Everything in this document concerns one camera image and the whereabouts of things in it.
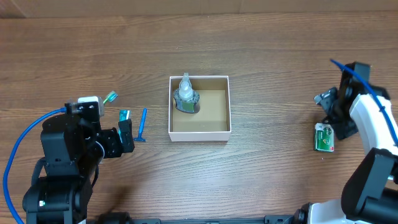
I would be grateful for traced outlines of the teal toothpaste tube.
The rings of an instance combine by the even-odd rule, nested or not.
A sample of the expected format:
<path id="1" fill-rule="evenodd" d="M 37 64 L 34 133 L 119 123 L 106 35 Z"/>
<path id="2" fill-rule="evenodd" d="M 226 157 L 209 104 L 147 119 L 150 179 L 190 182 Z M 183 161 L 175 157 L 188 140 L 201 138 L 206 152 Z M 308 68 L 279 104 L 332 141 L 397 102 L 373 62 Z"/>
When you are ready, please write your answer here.
<path id="1" fill-rule="evenodd" d="M 119 111 L 119 122 L 118 126 L 119 132 L 124 132 L 125 130 L 131 130 L 131 119 L 130 119 L 131 112 L 129 110 L 120 110 Z"/>

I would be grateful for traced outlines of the green soap pack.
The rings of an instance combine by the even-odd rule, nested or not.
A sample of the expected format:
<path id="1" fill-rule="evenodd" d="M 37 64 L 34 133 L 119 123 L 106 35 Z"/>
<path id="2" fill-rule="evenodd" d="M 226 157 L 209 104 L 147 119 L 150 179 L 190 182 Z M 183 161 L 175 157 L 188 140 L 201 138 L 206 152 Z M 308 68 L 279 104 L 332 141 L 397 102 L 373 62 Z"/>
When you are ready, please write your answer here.
<path id="1" fill-rule="evenodd" d="M 314 150 L 320 152 L 334 152 L 335 132 L 331 125 L 317 123 L 314 130 Z"/>

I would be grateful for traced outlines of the clear pump soap bottle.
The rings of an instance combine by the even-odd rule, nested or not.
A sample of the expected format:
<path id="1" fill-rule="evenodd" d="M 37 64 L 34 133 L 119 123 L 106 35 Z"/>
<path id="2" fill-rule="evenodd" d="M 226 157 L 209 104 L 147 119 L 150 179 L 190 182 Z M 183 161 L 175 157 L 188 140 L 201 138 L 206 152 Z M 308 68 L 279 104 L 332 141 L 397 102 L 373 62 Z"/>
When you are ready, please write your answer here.
<path id="1" fill-rule="evenodd" d="M 192 88 L 189 74 L 184 73 L 179 86 L 174 90 L 175 107 L 183 113 L 195 114 L 200 110 L 200 94 Z"/>

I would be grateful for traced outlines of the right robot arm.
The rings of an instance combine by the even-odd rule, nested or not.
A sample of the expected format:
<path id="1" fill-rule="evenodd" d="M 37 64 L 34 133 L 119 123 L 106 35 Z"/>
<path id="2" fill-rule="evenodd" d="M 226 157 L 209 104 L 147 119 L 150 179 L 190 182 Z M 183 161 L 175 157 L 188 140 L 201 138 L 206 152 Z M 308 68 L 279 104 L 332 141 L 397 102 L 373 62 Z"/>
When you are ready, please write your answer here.
<path id="1" fill-rule="evenodd" d="M 358 133 L 365 157 L 339 199 L 308 203 L 291 222 L 397 223 L 397 191 L 386 187 L 397 180 L 397 125 L 386 89 L 346 77 L 314 100 L 326 112 L 314 127 L 314 149 L 331 152 L 335 139 Z"/>

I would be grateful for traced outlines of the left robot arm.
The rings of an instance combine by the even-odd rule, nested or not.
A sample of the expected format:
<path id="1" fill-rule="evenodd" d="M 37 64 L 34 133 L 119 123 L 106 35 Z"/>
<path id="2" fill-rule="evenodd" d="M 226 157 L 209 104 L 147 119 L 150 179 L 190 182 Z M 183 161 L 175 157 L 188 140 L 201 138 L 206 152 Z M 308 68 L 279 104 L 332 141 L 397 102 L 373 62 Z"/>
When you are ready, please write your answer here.
<path id="1" fill-rule="evenodd" d="M 131 120 L 102 130 L 98 121 L 61 114 L 42 127 L 44 157 L 37 161 L 22 201 L 26 222 L 83 222 L 100 162 L 134 150 Z"/>

